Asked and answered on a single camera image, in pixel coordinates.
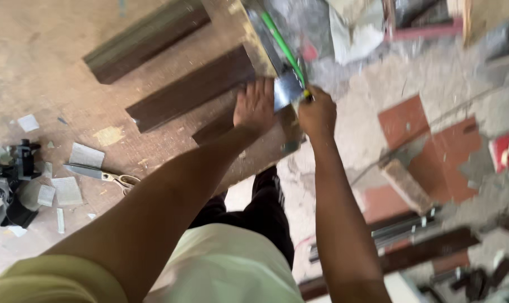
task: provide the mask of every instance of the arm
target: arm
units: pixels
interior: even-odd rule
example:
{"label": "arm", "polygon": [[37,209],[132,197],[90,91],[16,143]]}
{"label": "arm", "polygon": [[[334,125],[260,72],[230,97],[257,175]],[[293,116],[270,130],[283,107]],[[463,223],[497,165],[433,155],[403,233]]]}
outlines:
{"label": "arm", "polygon": [[391,302],[370,231],[353,197],[334,140],[336,105],[309,87],[311,103],[299,107],[316,161],[316,242],[333,302]]}
{"label": "arm", "polygon": [[142,301],[234,159],[274,122],[273,80],[249,83],[238,92],[236,128],[166,162],[111,210],[44,254],[96,262],[118,279],[129,302]]}

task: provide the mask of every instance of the green handle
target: green handle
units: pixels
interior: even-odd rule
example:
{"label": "green handle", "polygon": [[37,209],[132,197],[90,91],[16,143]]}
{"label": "green handle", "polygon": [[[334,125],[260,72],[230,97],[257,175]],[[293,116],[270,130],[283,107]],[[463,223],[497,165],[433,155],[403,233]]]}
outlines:
{"label": "green handle", "polygon": [[264,23],[266,24],[267,28],[270,30],[271,34],[273,35],[273,38],[275,38],[275,40],[277,41],[278,46],[285,53],[286,58],[290,62],[292,68],[294,69],[295,73],[298,75],[299,79],[301,80],[301,84],[303,85],[303,87],[305,87],[305,78],[303,77],[303,73],[301,72],[301,69],[299,68],[298,63],[295,61],[294,55],[291,53],[290,48],[286,44],[285,40],[282,38],[281,33],[278,31],[277,26],[273,22],[269,13],[263,12],[262,20],[264,20]]}

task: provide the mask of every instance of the forearm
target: forearm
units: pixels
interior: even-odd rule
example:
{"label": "forearm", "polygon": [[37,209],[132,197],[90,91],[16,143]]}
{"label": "forearm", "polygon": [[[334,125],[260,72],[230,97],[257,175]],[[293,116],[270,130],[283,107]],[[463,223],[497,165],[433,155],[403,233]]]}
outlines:
{"label": "forearm", "polygon": [[166,162],[114,208],[45,254],[95,261],[114,274],[131,302],[141,301],[231,163],[256,138],[247,128],[234,128]]}
{"label": "forearm", "polygon": [[376,247],[353,197],[335,141],[312,145],[316,159],[316,242],[330,292],[343,291],[349,297],[354,296],[350,292],[357,291],[361,295],[372,282],[379,288],[383,274]]}

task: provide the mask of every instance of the person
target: person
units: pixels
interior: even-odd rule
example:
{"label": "person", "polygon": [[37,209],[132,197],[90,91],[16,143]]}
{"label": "person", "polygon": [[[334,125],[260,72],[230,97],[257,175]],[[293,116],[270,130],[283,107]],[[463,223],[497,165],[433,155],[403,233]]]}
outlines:
{"label": "person", "polygon": [[[273,83],[239,90],[230,132],[164,163],[101,217],[3,272],[0,302],[302,302],[275,167],[257,175],[243,212],[227,213],[224,194],[211,198],[234,159],[275,124]],[[329,294],[390,302],[333,138],[336,105],[308,88],[314,98],[298,119],[316,161],[316,239]]]}

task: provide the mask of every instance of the wooden workbench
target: wooden workbench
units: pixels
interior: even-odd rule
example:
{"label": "wooden workbench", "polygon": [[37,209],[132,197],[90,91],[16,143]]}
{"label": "wooden workbench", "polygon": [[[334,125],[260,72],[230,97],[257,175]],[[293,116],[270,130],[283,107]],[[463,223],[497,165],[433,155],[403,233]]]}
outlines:
{"label": "wooden workbench", "polygon": [[[43,146],[39,157],[53,162],[53,177],[66,177],[72,174],[62,168],[62,163],[68,161],[72,144],[78,142],[105,152],[103,169],[143,178],[172,157],[195,148],[191,135],[235,100],[229,92],[143,135],[125,112],[126,107],[240,43],[257,74],[274,75],[243,6],[207,0],[204,5],[211,24],[113,85],[99,84],[81,58],[166,2],[0,1],[0,147],[18,144],[22,138],[39,141]],[[40,128],[25,133],[16,120],[28,114],[35,115]],[[292,120],[293,113],[282,113],[281,123],[234,162],[219,189],[284,157],[281,146],[299,133]],[[97,134],[107,128],[109,137]],[[54,148],[47,148],[49,141]],[[0,227],[0,272],[17,259],[41,253],[88,224],[88,213],[99,216],[122,198],[120,188],[113,183],[81,176],[77,180],[84,204],[64,207],[66,234],[57,232],[56,204],[53,208],[42,206],[20,238]]]}

